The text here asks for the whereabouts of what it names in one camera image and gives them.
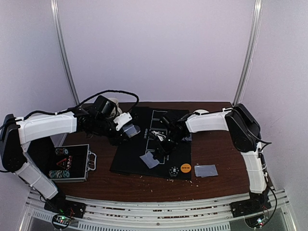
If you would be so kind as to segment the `grey playing card deck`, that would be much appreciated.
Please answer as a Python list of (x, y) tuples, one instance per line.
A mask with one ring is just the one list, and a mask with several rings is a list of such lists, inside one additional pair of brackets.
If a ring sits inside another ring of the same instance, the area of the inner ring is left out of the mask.
[(132, 138), (135, 135), (140, 133), (140, 127), (134, 124), (127, 124), (122, 127), (123, 132), (129, 137)]

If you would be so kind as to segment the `dark green chip stack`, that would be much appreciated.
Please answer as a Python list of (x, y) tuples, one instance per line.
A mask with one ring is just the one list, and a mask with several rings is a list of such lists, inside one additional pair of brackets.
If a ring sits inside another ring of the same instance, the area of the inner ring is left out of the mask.
[(179, 174), (180, 169), (177, 166), (171, 167), (168, 172), (170, 177), (174, 178)]

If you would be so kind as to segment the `orange big blind button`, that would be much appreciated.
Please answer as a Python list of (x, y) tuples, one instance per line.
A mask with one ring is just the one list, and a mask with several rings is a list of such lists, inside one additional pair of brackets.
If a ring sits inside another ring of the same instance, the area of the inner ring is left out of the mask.
[(192, 166), (188, 163), (182, 164), (180, 167), (182, 173), (190, 173), (192, 170)]

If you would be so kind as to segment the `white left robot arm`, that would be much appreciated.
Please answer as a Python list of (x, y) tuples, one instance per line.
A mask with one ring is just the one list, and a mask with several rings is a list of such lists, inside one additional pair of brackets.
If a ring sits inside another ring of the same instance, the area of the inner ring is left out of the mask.
[(7, 114), (0, 127), (0, 156), (4, 172), (13, 173), (34, 188), (59, 214), (69, 210), (66, 195), (48, 175), (55, 159), (51, 137), (84, 132), (103, 136), (117, 145), (132, 135), (133, 117), (117, 103), (99, 95), (93, 104), (59, 112), (33, 111), (24, 117)]

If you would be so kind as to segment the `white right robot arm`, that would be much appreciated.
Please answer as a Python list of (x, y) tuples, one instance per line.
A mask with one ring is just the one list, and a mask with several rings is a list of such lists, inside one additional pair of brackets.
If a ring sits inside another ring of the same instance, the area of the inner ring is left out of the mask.
[(150, 132), (157, 141), (159, 154), (171, 154), (179, 142), (191, 133), (222, 130), (229, 132), (234, 147), (241, 153), (249, 178), (249, 199), (231, 204), (235, 212), (257, 212), (266, 208), (269, 185), (267, 165), (263, 149), (269, 142), (262, 140), (260, 125), (247, 110), (238, 103), (218, 112), (198, 109), (179, 119), (171, 119), (167, 114), (160, 119), (167, 133)]

